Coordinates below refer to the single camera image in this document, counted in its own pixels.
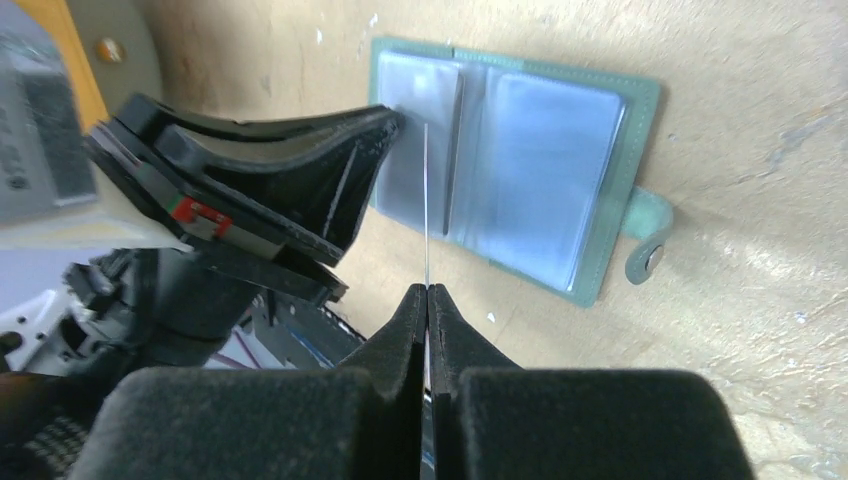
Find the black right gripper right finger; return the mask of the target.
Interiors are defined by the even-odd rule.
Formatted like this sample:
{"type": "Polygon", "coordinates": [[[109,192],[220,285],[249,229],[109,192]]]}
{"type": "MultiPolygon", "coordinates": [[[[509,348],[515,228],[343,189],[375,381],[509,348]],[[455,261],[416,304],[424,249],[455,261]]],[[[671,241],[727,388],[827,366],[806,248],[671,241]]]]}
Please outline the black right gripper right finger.
{"type": "Polygon", "coordinates": [[[427,292],[439,479],[750,479],[729,412],[683,370],[524,369],[427,292]]]}

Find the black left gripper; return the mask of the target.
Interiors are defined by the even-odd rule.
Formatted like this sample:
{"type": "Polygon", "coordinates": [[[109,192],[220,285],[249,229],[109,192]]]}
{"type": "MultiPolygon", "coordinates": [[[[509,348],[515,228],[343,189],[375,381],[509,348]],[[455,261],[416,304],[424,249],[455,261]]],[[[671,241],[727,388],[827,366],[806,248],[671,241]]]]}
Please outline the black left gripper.
{"type": "Polygon", "coordinates": [[[147,367],[198,367],[252,302],[322,306],[403,128],[383,105],[238,122],[134,94],[85,138],[90,159],[182,251],[115,249],[1,316],[5,398],[102,398],[147,367]]]}

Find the teal card holder wallet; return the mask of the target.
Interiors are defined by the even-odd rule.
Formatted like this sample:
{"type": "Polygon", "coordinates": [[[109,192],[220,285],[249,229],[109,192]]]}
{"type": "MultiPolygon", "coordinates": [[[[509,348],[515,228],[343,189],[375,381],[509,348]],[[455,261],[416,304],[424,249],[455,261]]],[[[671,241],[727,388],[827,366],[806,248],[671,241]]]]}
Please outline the teal card holder wallet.
{"type": "Polygon", "coordinates": [[[635,183],[661,93],[648,77],[376,38],[369,99],[406,124],[372,206],[423,233],[427,122],[430,238],[589,307],[620,236],[636,241],[634,285],[670,237],[670,202],[635,183]]]}

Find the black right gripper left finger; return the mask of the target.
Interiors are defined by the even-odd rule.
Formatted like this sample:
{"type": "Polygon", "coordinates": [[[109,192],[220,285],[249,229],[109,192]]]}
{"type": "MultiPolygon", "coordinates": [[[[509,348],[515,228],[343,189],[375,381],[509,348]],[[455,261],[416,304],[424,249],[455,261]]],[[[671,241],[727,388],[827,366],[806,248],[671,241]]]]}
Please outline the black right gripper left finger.
{"type": "Polygon", "coordinates": [[[146,368],[106,398],[74,479],[416,479],[427,290],[328,370],[146,368]]]}

